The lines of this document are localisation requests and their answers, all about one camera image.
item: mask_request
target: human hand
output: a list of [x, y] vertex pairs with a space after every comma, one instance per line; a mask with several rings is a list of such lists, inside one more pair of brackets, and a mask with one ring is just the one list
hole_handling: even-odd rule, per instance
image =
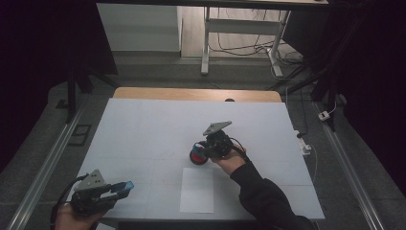
[[57, 211], [56, 230], [89, 230], [94, 222], [105, 213], [98, 213], [88, 218], [77, 215], [72, 206], [67, 204]]
[[211, 158], [211, 160], [220, 166], [221, 169], [228, 175], [232, 174], [234, 170], [245, 164], [245, 160], [234, 149], [231, 149], [230, 152], [223, 158]]

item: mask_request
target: metal frame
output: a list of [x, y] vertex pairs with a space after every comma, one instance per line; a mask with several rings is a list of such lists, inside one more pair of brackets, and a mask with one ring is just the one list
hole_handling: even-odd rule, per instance
[[54, 169], [56, 167], [57, 161], [62, 155], [65, 147], [73, 133], [76, 124], [79, 121], [79, 118], [83, 112], [83, 109], [86, 106], [88, 96], [83, 96], [83, 99], [79, 101], [79, 108], [75, 116], [72, 118], [70, 124], [66, 124], [57, 137], [54, 145], [52, 146], [50, 152], [48, 153], [47, 158], [41, 166], [38, 174], [36, 175], [33, 183], [31, 184], [28, 192], [25, 194], [23, 200], [18, 206], [17, 211], [12, 217], [7, 230], [17, 230], [24, 229], [30, 216], [35, 208], [36, 203], [39, 201], [39, 198], [42, 195], [42, 192], [45, 189], [45, 186], [48, 183]]
[[209, 74], [209, 33], [224, 33], [224, 34], [244, 34], [244, 35], [274, 35], [275, 40], [272, 49], [267, 49], [266, 52], [272, 64], [275, 76], [280, 78], [283, 76], [276, 53], [282, 39], [282, 34], [286, 26], [287, 18], [290, 11], [287, 11], [282, 21], [253, 21], [253, 20], [236, 20], [236, 19], [211, 19], [210, 7], [206, 8], [206, 16], [204, 23], [204, 45], [202, 54], [201, 75]]
[[[322, 112], [322, 110], [319, 108], [319, 106], [317, 106], [316, 103], [313, 103], [313, 106], [316, 110], [316, 113]], [[365, 220], [372, 230], [384, 230], [385, 227], [380, 220], [375, 207], [373, 206], [371, 198], [368, 195], [367, 191], [365, 191], [364, 186], [362, 185], [361, 180], [359, 179], [349, 156], [347, 155], [343, 145], [341, 144], [337, 133], [331, 131], [329, 125], [326, 122], [323, 122], [322, 125], [326, 136], [331, 143], [334, 153], [337, 156], [337, 160], [341, 165], [341, 169], [343, 170], [343, 173], [351, 186], [352, 192], [357, 198], [361, 210], [364, 213]]]

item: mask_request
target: white tabletop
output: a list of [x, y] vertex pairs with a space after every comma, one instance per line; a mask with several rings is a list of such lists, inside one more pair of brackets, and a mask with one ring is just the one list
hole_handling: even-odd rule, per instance
[[[225, 172], [210, 161], [196, 166], [189, 159], [208, 125], [226, 121], [233, 123], [224, 131], [247, 149], [263, 177], [281, 187], [295, 214], [323, 219], [284, 103], [110, 99], [79, 175], [99, 169], [107, 183], [134, 183], [107, 218], [252, 219], [238, 201], [239, 186]], [[213, 185], [212, 213], [180, 212], [185, 168], [213, 169], [213, 178], [201, 181]]]

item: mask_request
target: power strip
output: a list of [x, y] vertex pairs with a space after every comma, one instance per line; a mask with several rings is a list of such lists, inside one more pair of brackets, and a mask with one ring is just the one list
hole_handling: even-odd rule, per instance
[[302, 137], [298, 137], [299, 140], [299, 150], [302, 152], [302, 155], [310, 155], [311, 146], [305, 143], [305, 140]]

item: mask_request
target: wall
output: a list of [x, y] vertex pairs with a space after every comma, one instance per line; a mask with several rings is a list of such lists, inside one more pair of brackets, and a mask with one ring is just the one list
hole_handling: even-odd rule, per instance
[[98, 4], [98, 9], [112, 51], [180, 51], [180, 7]]

